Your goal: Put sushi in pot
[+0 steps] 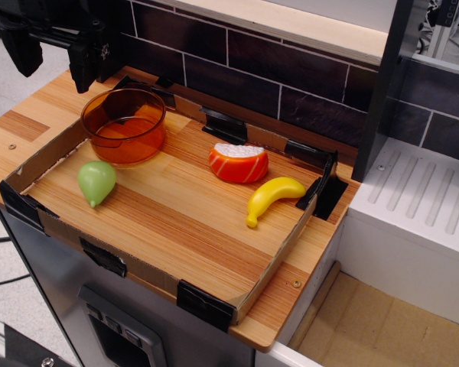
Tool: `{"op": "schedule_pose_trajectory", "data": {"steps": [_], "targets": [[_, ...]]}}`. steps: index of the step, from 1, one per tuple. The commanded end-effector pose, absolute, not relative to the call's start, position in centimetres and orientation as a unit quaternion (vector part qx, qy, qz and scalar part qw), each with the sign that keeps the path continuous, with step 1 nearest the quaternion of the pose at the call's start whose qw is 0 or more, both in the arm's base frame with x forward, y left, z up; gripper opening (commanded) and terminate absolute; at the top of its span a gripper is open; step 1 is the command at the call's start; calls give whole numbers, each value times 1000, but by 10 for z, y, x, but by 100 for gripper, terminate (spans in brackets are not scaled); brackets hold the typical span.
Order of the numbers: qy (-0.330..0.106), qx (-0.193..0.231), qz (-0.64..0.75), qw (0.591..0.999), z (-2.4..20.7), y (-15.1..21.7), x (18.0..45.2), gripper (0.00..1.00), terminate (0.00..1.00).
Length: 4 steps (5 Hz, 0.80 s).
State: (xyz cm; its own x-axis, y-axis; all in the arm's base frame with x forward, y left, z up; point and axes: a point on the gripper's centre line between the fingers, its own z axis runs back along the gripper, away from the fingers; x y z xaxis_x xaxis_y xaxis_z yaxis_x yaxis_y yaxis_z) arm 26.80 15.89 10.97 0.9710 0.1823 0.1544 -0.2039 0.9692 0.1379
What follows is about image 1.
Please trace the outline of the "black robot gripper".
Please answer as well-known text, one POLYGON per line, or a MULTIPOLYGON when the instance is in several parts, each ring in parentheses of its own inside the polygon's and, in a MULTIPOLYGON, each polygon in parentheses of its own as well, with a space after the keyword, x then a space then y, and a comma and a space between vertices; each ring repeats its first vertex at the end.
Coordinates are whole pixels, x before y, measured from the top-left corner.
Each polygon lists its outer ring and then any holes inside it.
POLYGON ((25 77, 43 63, 42 44, 67 51, 78 93, 122 65, 119 1, 0 0, 0 38, 25 77))

